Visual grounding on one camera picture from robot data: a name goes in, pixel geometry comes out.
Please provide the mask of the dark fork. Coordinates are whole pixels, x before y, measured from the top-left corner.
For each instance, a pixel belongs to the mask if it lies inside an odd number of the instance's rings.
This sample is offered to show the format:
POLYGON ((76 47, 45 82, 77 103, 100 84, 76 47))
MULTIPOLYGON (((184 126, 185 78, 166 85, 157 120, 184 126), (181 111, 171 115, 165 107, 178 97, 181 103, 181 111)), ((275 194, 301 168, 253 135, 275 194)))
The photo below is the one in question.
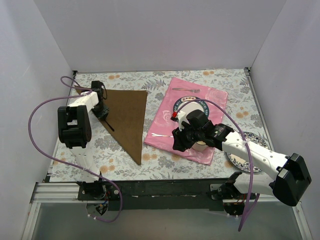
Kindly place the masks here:
POLYGON ((108 127, 111 129, 111 131, 115 131, 115 129, 107 122, 107 120, 105 119, 104 120, 105 121, 105 123, 108 125, 108 127))

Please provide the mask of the brown cloth napkin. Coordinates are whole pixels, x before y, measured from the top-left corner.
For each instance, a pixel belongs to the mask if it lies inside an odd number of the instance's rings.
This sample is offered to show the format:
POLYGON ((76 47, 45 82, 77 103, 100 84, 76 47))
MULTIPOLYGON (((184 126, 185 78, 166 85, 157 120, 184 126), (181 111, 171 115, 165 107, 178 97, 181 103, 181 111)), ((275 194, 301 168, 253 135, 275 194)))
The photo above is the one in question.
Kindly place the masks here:
POLYGON ((90 124, 100 122, 117 143, 129 154, 132 160, 142 163, 143 131, 148 93, 145 90, 112 90, 107 89, 107 99, 104 103, 109 107, 107 122, 98 119, 94 114, 90 124))

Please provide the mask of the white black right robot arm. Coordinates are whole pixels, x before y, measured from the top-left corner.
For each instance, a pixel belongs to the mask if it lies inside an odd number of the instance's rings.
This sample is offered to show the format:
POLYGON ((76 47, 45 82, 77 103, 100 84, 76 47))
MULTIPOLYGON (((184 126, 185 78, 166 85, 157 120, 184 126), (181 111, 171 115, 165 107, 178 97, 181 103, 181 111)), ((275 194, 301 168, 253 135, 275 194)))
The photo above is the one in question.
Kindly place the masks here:
POLYGON ((172 131, 174 150, 184 152, 195 143, 203 142, 208 147, 252 161, 253 166, 265 173, 254 177, 253 182, 248 174, 233 173, 224 184, 212 190, 215 199, 237 199, 252 192, 274 196, 294 207, 312 181, 305 160, 299 154, 288 156, 244 141, 231 127, 213 124, 199 109, 189 113, 174 112, 171 120, 178 122, 178 127, 172 131))

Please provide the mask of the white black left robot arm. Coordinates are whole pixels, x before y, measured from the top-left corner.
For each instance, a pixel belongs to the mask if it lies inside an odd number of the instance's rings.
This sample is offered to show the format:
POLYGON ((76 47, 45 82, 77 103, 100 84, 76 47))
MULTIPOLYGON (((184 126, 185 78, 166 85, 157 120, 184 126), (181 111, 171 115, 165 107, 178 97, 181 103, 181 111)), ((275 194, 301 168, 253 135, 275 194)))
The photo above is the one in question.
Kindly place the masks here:
POLYGON ((75 102, 58 108, 58 137, 75 156, 77 165, 100 175, 89 148, 92 139, 89 113, 104 121, 110 109, 104 103, 107 99, 105 85, 98 80, 92 81, 91 90, 92 93, 82 90, 81 97, 75 102))

